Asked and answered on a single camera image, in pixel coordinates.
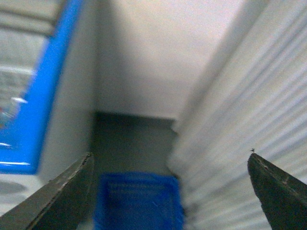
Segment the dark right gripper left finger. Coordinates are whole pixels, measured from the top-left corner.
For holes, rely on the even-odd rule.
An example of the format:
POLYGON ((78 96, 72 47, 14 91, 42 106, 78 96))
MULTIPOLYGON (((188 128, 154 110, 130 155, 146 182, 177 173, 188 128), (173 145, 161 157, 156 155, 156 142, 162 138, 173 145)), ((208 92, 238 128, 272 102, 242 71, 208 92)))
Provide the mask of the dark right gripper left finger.
POLYGON ((75 230, 85 216, 94 174, 86 153, 0 218, 2 230, 75 230))

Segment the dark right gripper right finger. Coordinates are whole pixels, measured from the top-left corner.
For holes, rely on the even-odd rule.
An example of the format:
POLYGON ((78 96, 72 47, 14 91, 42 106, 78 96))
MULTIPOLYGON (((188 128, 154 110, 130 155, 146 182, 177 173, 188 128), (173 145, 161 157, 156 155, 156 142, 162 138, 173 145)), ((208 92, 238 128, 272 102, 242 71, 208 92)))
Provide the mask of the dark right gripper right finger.
POLYGON ((273 230, 307 228, 307 185, 250 150, 248 173, 273 230))

